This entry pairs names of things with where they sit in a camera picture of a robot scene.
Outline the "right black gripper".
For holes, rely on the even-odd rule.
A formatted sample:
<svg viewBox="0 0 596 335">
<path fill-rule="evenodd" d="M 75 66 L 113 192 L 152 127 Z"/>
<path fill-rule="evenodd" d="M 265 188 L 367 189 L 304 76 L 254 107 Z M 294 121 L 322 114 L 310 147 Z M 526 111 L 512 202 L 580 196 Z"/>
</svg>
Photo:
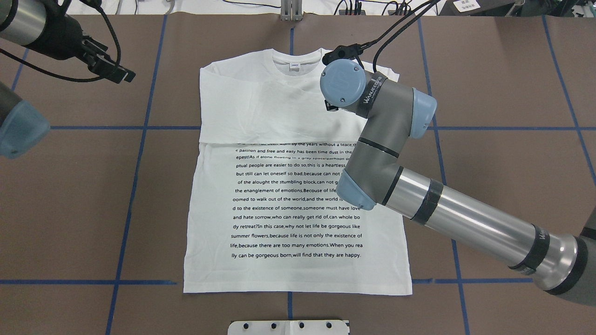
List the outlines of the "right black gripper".
<svg viewBox="0 0 596 335">
<path fill-rule="evenodd" d="M 328 112 L 336 112 L 339 110 L 338 106 L 335 106 L 333 104 L 331 104 L 330 102 L 328 102 L 327 100 L 325 100 L 325 108 Z"/>
</svg>

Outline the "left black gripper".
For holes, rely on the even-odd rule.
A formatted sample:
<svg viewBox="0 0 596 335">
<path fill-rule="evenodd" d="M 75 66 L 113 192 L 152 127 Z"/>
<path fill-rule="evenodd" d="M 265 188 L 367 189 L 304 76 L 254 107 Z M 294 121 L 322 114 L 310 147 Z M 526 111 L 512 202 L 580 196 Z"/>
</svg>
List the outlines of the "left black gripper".
<svg viewBox="0 0 596 335">
<path fill-rule="evenodd" d="M 41 35 L 35 40 L 35 51 L 56 60 L 72 57 L 88 65 L 88 69 L 113 83 L 132 82 L 136 73 L 116 65 L 106 53 L 107 46 L 85 34 L 79 22 L 70 17 L 49 16 Z"/>
</svg>

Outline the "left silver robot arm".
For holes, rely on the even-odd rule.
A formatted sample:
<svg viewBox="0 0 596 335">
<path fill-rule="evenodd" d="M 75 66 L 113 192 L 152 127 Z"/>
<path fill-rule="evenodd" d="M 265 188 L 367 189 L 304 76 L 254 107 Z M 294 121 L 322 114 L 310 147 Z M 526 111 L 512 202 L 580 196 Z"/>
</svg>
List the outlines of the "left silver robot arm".
<svg viewBox="0 0 596 335">
<path fill-rule="evenodd" d="M 100 0 L 86 0 L 106 23 L 117 55 L 83 31 L 79 21 L 68 14 L 69 0 L 3 0 L 0 3 L 0 35 L 3 40 L 25 47 L 54 60 L 79 59 L 94 74 L 92 78 L 71 78 L 54 74 L 2 49 L 1 53 L 51 78 L 66 82 L 91 83 L 107 79 L 113 83 L 132 82 L 135 72 L 121 64 L 122 49 Z M 14 87 L 1 85 L 0 152 L 15 159 L 38 144 L 50 131 L 50 123 Z"/>
</svg>

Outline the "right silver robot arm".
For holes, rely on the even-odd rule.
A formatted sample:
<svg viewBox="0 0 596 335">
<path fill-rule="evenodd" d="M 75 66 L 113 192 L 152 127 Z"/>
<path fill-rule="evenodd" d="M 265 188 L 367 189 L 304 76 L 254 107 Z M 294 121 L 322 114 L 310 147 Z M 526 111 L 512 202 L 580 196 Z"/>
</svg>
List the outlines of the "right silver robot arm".
<svg viewBox="0 0 596 335">
<path fill-rule="evenodd" d="M 409 138 L 424 135 L 438 106 L 434 97 L 349 59 L 324 64 L 325 101 L 366 119 L 337 183 L 341 199 L 364 210 L 391 208 L 531 276 L 550 295 L 594 307 L 594 214 L 579 236 L 555 235 L 404 168 L 398 157 Z"/>
</svg>

